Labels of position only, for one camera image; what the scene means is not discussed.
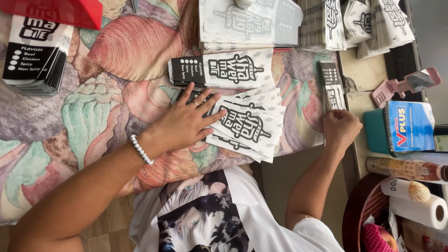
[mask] paper towel roll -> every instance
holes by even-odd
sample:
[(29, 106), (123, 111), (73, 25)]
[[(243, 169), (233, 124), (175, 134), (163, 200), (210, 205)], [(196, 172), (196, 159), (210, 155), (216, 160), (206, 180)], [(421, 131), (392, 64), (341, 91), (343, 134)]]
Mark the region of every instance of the paper towel roll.
[(389, 205), (394, 214), (438, 230), (444, 229), (448, 222), (447, 203), (444, 199), (432, 194), (426, 202), (391, 196)]
[(381, 191), (385, 195), (411, 199), (417, 202), (429, 200), (431, 193), (423, 184), (399, 178), (391, 178), (381, 184)]

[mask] white beaded bracelet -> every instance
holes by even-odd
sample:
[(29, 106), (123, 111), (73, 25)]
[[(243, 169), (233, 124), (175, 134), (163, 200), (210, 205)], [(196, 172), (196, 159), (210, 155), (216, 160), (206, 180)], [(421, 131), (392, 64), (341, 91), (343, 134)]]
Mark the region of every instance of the white beaded bracelet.
[(135, 139), (136, 135), (131, 135), (129, 138), (134, 145), (134, 148), (137, 150), (137, 152), (142, 156), (143, 161), (147, 163), (148, 165), (154, 164), (154, 161), (149, 159), (148, 156), (145, 154), (145, 152), (142, 150), (142, 147), (137, 143), (137, 140)]

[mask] left hand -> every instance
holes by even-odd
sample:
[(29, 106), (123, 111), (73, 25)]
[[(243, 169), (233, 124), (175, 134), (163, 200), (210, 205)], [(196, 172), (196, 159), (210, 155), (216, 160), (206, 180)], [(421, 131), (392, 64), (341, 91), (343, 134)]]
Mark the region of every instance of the left hand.
[(226, 110), (221, 110), (214, 115), (202, 118), (202, 115), (221, 98), (221, 94), (216, 93), (203, 103), (211, 93), (210, 88), (205, 89), (193, 100), (199, 105), (196, 107), (193, 102), (186, 104), (193, 88), (194, 83), (189, 83), (182, 97), (141, 134), (149, 135), (151, 139), (149, 144), (157, 145), (160, 153), (183, 149), (202, 140), (213, 133), (213, 129), (204, 129), (204, 127), (221, 119), (227, 113)]

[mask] person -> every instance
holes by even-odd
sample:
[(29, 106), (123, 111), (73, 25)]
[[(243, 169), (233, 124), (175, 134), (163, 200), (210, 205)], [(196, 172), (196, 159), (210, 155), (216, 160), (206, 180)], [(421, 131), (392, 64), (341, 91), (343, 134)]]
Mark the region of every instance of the person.
[[(198, 106), (186, 104), (193, 87), (190, 83), (179, 101), (137, 136), (151, 160), (200, 141), (213, 132), (204, 127), (225, 115), (202, 118), (220, 93), (202, 103), (211, 93), (206, 89), (194, 100)], [(325, 123), (326, 146), (291, 190), (286, 228), (275, 221), (255, 180), (235, 166), (138, 194), (129, 228), (135, 251), (342, 252), (320, 218), (336, 167), (362, 124), (343, 110), (329, 112)], [(9, 251), (83, 251), (79, 234), (144, 165), (128, 142), (79, 171), (18, 221)]]

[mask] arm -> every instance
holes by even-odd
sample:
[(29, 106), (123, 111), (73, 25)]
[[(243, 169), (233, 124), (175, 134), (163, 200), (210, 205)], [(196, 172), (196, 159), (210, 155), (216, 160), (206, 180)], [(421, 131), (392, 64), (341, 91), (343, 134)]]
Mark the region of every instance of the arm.
[(325, 125), (327, 144), (322, 155), (303, 172), (289, 194), (285, 222), (290, 230), (306, 217), (322, 217), (336, 168), (362, 128), (359, 119), (345, 110), (329, 112)]
[[(150, 159), (203, 139), (213, 132), (203, 128), (225, 115), (226, 111), (223, 111), (202, 118), (220, 94), (215, 94), (197, 109), (193, 103), (186, 105), (193, 87), (190, 83), (182, 98), (137, 137)], [(206, 89), (195, 102), (201, 104), (200, 101), (210, 93), (211, 89)], [(87, 166), (19, 220), (11, 235), (9, 251), (82, 252), (78, 234), (107, 208), (120, 189), (145, 164), (132, 143), (128, 142)]]

